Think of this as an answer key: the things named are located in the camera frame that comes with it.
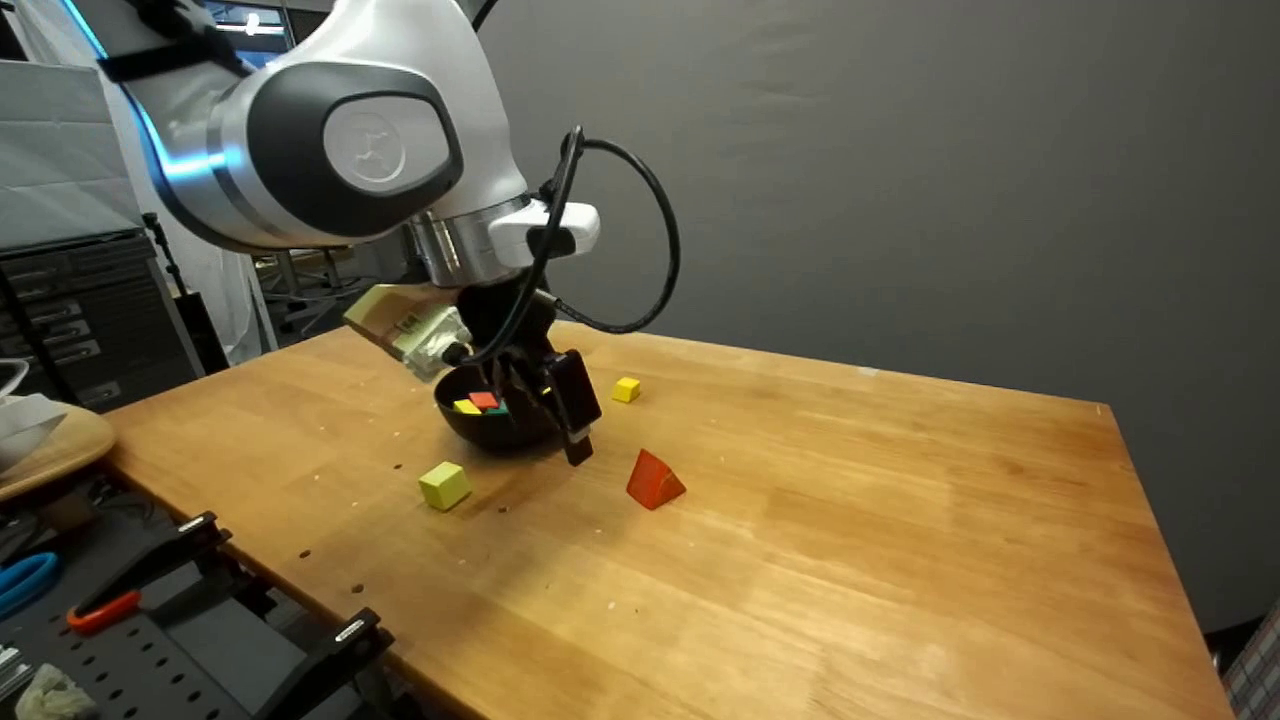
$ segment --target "small toy block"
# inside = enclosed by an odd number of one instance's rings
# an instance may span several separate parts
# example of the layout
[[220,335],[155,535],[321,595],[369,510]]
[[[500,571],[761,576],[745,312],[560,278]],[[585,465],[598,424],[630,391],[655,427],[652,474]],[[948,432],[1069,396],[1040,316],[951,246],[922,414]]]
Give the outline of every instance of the small toy block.
[[442,510],[449,510],[453,503],[471,496],[471,474],[449,458],[430,469],[418,482],[422,482],[423,500]]
[[453,413],[459,413],[459,414],[485,414],[471,401],[453,401]]
[[678,496],[684,496],[684,482],[678,480],[678,473],[661,454],[641,447],[632,480],[630,480],[630,496],[644,507],[666,507]]
[[500,401],[496,401],[491,391],[471,391],[471,405],[475,405],[480,413],[491,413]]
[[614,401],[638,405],[638,396],[641,396],[641,377],[619,377],[619,379],[614,383]]

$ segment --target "red triangular block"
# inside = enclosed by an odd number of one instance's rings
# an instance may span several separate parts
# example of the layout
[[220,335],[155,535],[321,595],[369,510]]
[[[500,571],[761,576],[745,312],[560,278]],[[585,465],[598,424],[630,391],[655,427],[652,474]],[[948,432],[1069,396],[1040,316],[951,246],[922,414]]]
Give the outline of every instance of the red triangular block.
[[644,507],[666,507],[678,496],[684,496],[684,482],[678,480],[678,473],[661,454],[641,450],[638,469],[632,469],[632,480],[630,480],[630,490]]

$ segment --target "green block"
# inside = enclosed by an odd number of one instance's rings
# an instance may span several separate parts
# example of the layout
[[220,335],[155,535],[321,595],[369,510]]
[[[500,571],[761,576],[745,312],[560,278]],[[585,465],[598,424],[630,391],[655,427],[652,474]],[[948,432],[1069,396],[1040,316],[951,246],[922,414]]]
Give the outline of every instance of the green block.
[[459,465],[435,465],[418,482],[423,487],[423,500],[442,510],[471,496],[471,474]]

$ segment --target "gray wall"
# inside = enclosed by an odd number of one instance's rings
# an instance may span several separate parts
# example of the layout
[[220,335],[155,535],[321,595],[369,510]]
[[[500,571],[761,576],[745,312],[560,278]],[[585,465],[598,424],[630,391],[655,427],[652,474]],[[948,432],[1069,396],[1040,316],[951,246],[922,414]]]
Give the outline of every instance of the gray wall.
[[[689,230],[661,331],[1098,396],[1210,627],[1280,595],[1277,0],[507,0],[485,45],[545,174],[569,123]],[[661,223],[606,160],[630,316]]]

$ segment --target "wooden tabletop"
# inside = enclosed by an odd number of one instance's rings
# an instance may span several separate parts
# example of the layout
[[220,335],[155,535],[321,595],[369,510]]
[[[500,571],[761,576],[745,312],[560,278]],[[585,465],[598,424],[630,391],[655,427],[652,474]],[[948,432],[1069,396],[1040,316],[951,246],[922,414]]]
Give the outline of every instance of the wooden tabletop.
[[[485,717],[1230,717],[1104,405],[557,339],[606,405],[581,469],[468,450],[356,331],[114,413],[114,469]],[[641,447],[689,482],[661,510]],[[435,458],[475,480],[453,510]]]
[[0,500],[24,496],[34,487],[55,482],[78,469],[108,454],[115,432],[105,414],[64,405],[55,427],[17,465],[0,473]]

